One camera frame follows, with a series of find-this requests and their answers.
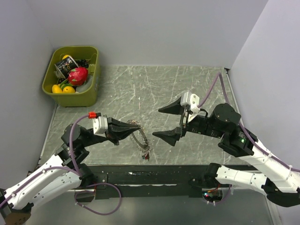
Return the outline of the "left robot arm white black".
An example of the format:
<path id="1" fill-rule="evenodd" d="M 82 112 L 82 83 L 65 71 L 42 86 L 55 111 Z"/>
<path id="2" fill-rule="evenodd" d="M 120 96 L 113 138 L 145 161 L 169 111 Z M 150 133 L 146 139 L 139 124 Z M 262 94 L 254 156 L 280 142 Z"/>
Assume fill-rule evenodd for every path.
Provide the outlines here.
<path id="1" fill-rule="evenodd" d="M 37 170 L 16 185 L 0 191 L 0 214 L 7 225 L 23 225 L 37 206 L 76 188 L 93 187 L 94 175 L 83 163 L 89 152 L 86 147 L 110 141 L 119 145 L 141 127 L 125 123 L 100 113 L 82 116 L 92 121 L 86 129 L 78 123 L 65 128 L 61 147 Z"/>

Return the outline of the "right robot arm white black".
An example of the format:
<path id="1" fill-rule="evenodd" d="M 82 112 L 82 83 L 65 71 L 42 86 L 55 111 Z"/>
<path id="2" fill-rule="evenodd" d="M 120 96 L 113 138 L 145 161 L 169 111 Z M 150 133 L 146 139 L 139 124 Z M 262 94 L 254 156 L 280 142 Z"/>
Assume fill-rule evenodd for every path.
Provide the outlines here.
<path id="1" fill-rule="evenodd" d="M 300 173 L 281 164 L 255 135 L 242 127 L 239 124 L 241 115 L 228 103 L 218 104 L 211 114 L 200 115 L 204 109 L 198 108 L 195 101 L 185 102 L 180 97 L 158 111 L 180 115 L 178 127 L 153 133 L 169 145 L 174 146 L 186 132 L 219 138 L 219 148 L 258 170 L 258 173 L 251 173 L 211 163 L 201 180 L 205 186 L 228 184 L 243 187 L 263 194 L 282 207 L 299 205 Z"/>

